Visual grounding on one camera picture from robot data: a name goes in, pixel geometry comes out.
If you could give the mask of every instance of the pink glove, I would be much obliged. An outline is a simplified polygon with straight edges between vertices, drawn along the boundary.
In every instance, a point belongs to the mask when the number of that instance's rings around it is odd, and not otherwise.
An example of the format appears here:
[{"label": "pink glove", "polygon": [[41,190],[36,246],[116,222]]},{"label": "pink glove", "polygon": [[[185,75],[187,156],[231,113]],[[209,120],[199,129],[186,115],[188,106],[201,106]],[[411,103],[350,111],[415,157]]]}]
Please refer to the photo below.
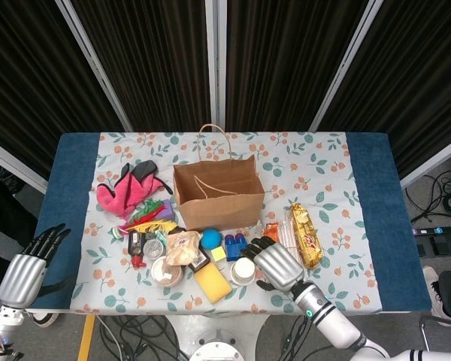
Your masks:
[{"label": "pink glove", "polygon": [[156,164],[150,160],[138,164],[133,171],[127,163],[122,168],[122,177],[115,184],[114,191],[107,184],[97,186],[97,202],[106,211],[126,219],[138,203],[160,186],[172,194],[170,187],[154,176],[156,171]]}]

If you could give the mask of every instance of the floral tablecloth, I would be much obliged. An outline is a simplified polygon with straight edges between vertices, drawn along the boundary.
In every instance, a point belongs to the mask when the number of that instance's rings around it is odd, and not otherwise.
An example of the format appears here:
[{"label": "floral tablecloth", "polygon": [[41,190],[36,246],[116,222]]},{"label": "floral tablecloth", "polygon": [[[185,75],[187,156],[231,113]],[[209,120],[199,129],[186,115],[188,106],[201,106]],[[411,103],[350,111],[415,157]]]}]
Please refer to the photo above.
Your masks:
[{"label": "floral tablecloth", "polygon": [[[265,189],[261,221],[283,217],[293,202],[310,212],[324,258],[311,278],[326,296],[348,314],[380,311],[381,301],[362,218],[361,203],[350,163],[345,133],[244,132],[228,133],[232,157],[256,157],[256,167]],[[292,300],[278,291],[266,292],[251,284],[237,287],[215,305],[209,303],[186,268],[184,281],[173,288],[158,287],[146,268],[133,269],[127,243],[110,229],[123,220],[97,204],[99,183],[113,186],[121,168],[153,160],[158,176],[173,185],[173,165],[203,158],[229,157],[227,141],[220,133],[101,133],[95,174],[82,238],[82,259],[71,310],[101,314],[300,314]],[[154,199],[174,197],[160,190]],[[180,214],[176,221],[183,226]],[[254,228],[235,229],[252,239]],[[228,278],[232,263],[217,266]],[[262,278],[257,270],[256,278]]]}]

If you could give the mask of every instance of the black curtain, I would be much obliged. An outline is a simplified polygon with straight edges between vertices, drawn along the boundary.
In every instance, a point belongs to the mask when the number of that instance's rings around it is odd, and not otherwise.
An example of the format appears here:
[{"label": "black curtain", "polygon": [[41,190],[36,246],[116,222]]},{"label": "black curtain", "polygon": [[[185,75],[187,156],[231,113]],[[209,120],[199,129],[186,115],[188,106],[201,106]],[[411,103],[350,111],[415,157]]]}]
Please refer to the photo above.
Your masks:
[{"label": "black curtain", "polygon": [[0,0],[0,145],[47,178],[64,132],[123,131],[55,2]]},{"label": "black curtain", "polygon": [[451,143],[451,1],[385,1],[319,130],[388,133],[402,177]]},{"label": "black curtain", "polygon": [[210,122],[204,0],[72,0],[135,130]]},{"label": "black curtain", "polygon": [[366,4],[229,0],[227,130],[307,130]]}]

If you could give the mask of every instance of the yellow floor stripe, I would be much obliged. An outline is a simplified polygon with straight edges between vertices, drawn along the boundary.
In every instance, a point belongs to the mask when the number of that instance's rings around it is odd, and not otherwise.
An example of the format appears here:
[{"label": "yellow floor stripe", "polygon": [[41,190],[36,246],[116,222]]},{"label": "yellow floor stripe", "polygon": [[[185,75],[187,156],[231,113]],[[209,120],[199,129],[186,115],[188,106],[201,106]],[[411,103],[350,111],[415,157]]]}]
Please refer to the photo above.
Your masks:
[{"label": "yellow floor stripe", "polygon": [[87,361],[87,359],[89,358],[90,342],[92,341],[94,322],[95,315],[87,314],[85,323],[83,325],[82,342],[80,343],[80,350],[78,352],[77,361]]}]

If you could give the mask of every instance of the blue ball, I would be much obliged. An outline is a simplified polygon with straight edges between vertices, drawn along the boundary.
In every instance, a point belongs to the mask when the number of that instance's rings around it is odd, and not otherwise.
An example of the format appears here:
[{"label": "blue ball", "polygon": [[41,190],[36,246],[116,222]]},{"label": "blue ball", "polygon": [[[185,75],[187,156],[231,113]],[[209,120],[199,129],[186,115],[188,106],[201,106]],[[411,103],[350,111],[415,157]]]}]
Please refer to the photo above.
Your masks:
[{"label": "blue ball", "polygon": [[220,233],[216,229],[209,228],[202,232],[201,246],[205,250],[213,250],[220,246]]}]

